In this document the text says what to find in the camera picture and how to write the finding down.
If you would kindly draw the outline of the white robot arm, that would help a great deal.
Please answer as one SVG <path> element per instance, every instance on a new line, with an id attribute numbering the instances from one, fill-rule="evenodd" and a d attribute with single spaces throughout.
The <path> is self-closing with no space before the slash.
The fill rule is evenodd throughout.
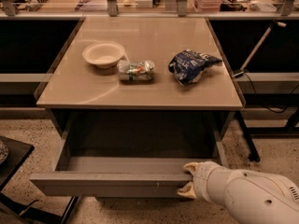
<path id="1" fill-rule="evenodd" d="M 239 224 L 299 224 L 299 188 L 287 177 L 189 162 L 192 181 L 178 195 L 224 207 Z"/>

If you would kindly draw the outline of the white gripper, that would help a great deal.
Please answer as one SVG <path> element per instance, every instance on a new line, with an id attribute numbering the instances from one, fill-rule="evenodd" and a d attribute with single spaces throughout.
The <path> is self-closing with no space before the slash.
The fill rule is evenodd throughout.
<path id="1" fill-rule="evenodd" d="M 186 163 L 183 171 L 192 175 L 192 182 L 178 189 L 178 195 L 209 203 L 224 203 L 225 190 L 233 177 L 233 170 L 206 161 Z"/>

